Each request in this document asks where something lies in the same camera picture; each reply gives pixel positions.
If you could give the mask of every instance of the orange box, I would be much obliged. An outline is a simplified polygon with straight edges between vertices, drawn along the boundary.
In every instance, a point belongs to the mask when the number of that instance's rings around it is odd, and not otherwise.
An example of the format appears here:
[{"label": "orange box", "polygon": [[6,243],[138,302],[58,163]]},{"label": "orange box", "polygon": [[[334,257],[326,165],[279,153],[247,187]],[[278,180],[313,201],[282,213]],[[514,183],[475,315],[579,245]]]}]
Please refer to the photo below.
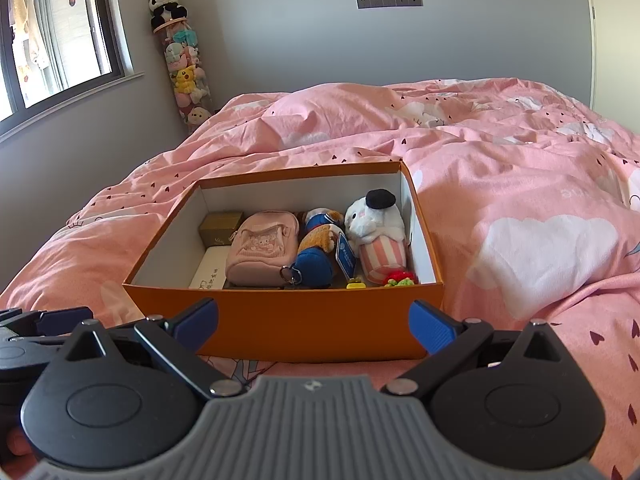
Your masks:
[{"label": "orange box", "polygon": [[[209,212],[346,211],[371,189],[395,194],[407,257],[420,285],[325,290],[188,288],[204,256],[198,226]],[[414,300],[442,304],[444,284],[411,175],[402,162],[336,164],[205,178],[191,186],[124,283],[146,315],[171,317],[201,298],[219,307],[216,333],[201,353],[281,362],[352,362],[424,357],[411,336]]]}]

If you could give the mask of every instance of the pink bedding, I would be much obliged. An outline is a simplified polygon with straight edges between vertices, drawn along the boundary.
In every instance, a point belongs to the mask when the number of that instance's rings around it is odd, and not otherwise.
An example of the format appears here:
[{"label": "pink bedding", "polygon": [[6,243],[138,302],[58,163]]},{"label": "pink bedding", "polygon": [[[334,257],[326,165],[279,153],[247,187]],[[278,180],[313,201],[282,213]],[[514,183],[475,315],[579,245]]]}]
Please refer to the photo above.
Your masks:
[{"label": "pink bedding", "polygon": [[[98,193],[0,308],[86,304],[107,324],[137,319],[120,283],[196,179],[400,158],[444,264],[446,311],[498,328],[551,320],[606,407],[593,462],[607,478],[628,476],[640,458],[640,141],[543,84],[329,84],[235,98]],[[365,372],[376,386],[412,364],[210,362],[248,381]]]}]

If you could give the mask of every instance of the metal screw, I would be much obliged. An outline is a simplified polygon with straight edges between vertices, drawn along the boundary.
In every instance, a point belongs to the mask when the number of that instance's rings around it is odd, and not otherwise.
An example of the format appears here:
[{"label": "metal screw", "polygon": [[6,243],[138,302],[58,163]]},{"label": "metal screw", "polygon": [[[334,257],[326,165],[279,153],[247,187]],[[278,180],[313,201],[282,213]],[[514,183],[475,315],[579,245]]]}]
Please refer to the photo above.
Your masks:
[{"label": "metal screw", "polygon": [[242,392],[242,384],[231,379],[220,379],[210,387],[212,394],[219,397],[233,397]]},{"label": "metal screw", "polygon": [[386,384],[386,390],[393,395],[411,395],[418,390],[418,383],[411,379],[394,379]]}]

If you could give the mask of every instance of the window sill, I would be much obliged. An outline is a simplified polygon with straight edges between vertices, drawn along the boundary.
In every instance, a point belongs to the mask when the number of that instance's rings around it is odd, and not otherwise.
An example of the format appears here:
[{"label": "window sill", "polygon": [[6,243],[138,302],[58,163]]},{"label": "window sill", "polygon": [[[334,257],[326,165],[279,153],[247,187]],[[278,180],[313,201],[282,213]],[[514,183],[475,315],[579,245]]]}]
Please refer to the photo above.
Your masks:
[{"label": "window sill", "polygon": [[81,94],[78,94],[77,96],[72,97],[71,99],[67,99],[66,101],[63,101],[55,106],[52,106],[51,108],[47,108],[45,111],[43,111],[42,113],[37,114],[36,116],[33,116],[32,118],[24,121],[21,124],[18,124],[18,126],[16,126],[15,128],[12,128],[11,130],[9,130],[8,132],[5,132],[4,134],[0,134],[0,142],[3,142],[4,140],[9,139],[10,137],[13,137],[15,134],[17,134],[18,132],[22,131],[23,129],[31,126],[32,124],[35,124],[36,122],[44,119],[45,117],[59,111],[62,110],[62,108],[65,108],[69,105],[72,105],[74,103],[77,103],[78,101],[85,99],[87,97],[91,97],[94,94],[97,94],[98,92],[101,92],[102,90],[106,90],[107,88],[112,88],[116,85],[119,85],[121,83],[126,83],[128,81],[131,81],[133,79],[142,77],[143,75],[145,75],[144,72],[136,72],[130,75],[125,75],[121,78],[115,79],[114,81],[110,81],[104,85],[100,85],[97,86],[96,88],[92,88],[91,90],[88,90],[86,92],[83,92]]}]

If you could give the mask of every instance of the window frame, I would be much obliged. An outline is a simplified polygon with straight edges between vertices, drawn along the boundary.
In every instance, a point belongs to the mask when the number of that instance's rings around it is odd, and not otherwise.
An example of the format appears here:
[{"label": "window frame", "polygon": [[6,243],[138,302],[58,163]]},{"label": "window frame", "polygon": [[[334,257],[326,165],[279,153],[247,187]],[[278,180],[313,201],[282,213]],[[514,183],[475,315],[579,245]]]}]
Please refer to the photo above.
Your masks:
[{"label": "window frame", "polygon": [[[4,86],[9,98],[9,104],[13,111],[12,115],[0,121],[0,136],[50,108],[124,76],[124,67],[122,65],[120,52],[117,48],[118,43],[113,27],[110,1],[94,0],[94,3],[99,21],[99,23],[95,23],[94,25],[102,31],[104,46],[111,64],[111,72],[71,86],[27,108],[22,97],[18,71],[15,66],[14,50],[12,47],[14,38],[11,25],[9,24],[9,0],[0,0],[0,66],[2,67],[2,76],[4,78]],[[85,4],[87,5],[87,10],[89,10],[89,1],[87,0]]]}]

